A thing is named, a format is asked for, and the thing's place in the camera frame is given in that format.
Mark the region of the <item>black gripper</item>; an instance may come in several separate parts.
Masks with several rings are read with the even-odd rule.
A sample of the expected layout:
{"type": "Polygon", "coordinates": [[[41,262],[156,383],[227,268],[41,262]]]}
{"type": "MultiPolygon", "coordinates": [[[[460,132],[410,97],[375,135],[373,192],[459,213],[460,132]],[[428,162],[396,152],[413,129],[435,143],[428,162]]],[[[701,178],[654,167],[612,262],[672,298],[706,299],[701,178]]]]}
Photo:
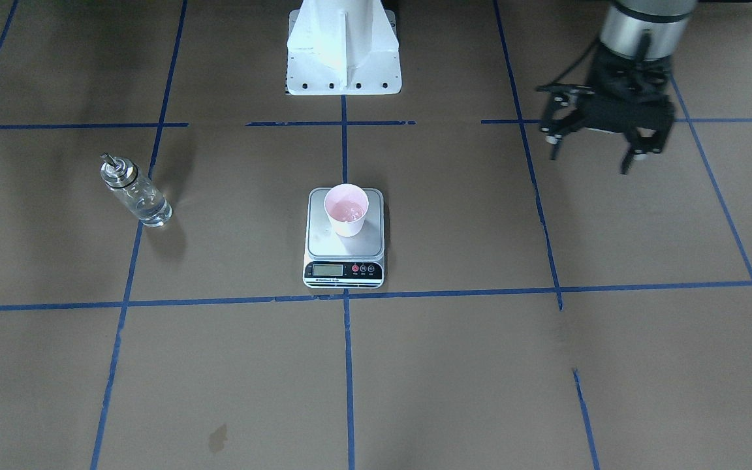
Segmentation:
{"type": "Polygon", "coordinates": [[[639,62],[618,55],[594,57],[586,81],[594,94],[582,101],[582,110],[573,109],[556,119],[556,112],[566,107],[547,104],[541,114],[541,131],[551,144],[550,159],[555,161],[562,140],[582,127],[624,135],[629,148],[621,161],[623,175],[635,161],[662,153],[676,113],[666,95],[671,76],[670,56],[639,62]],[[650,136],[641,130],[651,131],[650,136]]]}

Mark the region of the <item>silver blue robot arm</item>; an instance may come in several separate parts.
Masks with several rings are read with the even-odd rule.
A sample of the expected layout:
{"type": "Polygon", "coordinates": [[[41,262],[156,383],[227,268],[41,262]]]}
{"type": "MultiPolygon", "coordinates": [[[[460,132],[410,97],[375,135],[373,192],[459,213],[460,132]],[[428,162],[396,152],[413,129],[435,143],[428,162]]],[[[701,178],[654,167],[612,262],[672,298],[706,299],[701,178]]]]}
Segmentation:
{"type": "Polygon", "coordinates": [[[666,87],[672,56],[695,10],[695,1],[612,1],[602,29],[582,59],[590,59],[583,84],[564,74],[537,91],[548,95],[539,121],[558,157],[563,140],[583,129],[620,134],[627,142],[620,172],[665,149],[676,108],[666,87]]]}

